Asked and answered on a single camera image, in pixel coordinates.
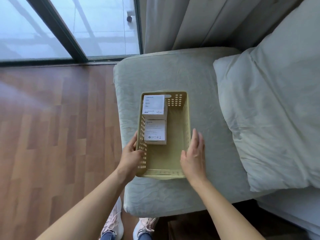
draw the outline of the jeans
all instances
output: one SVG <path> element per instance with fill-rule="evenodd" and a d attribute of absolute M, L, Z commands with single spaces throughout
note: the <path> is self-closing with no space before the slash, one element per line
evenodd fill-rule
<path fill-rule="evenodd" d="M 116 235 L 113 231 L 106 231 L 101 237 L 101 240 L 115 240 L 115 239 L 116 239 Z M 138 240 L 152 240 L 152 237 L 148 232 L 144 232 L 139 236 Z"/>

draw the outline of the yellow basket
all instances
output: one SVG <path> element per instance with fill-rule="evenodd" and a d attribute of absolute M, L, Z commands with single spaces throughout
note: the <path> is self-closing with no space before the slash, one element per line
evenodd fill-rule
<path fill-rule="evenodd" d="M 144 95 L 166 95 L 168 105 L 167 144 L 150 145 L 144 141 L 145 118 L 142 115 Z M 181 166 L 182 150 L 187 150 L 191 140 L 188 94 L 183 91 L 156 91 L 141 94 L 136 149 L 145 151 L 138 166 L 138 177 L 159 180 L 185 178 Z"/>

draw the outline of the pillow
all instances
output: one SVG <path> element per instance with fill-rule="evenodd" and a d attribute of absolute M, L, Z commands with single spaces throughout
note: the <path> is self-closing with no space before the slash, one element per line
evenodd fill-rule
<path fill-rule="evenodd" d="M 251 191 L 320 188 L 320 0 L 304 0 L 256 48 L 213 63 Z"/>

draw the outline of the pink sneaker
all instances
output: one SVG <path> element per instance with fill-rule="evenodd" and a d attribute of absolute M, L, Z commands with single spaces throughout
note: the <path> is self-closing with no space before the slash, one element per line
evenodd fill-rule
<path fill-rule="evenodd" d="M 121 221 L 121 209 L 122 203 L 120 197 L 118 198 L 116 204 L 114 205 L 106 224 L 101 231 L 101 236 L 106 231 L 113 231 L 115 233 L 115 240 L 120 240 L 123 236 L 124 228 Z"/>
<path fill-rule="evenodd" d="M 150 235 L 155 231 L 155 226 L 159 218 L 139 218 L 139 222 L 133 230 L 133 240 L 138 240 L 139 236 L 145 232 Z"/>

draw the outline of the white curtain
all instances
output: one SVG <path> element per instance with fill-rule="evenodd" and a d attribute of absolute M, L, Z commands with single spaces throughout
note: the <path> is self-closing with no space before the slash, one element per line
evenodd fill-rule
<path fill-rule="evenodd" d="M 144 53 L 231 46 L 245 50 L 302 0 L 146 0 Z"/>

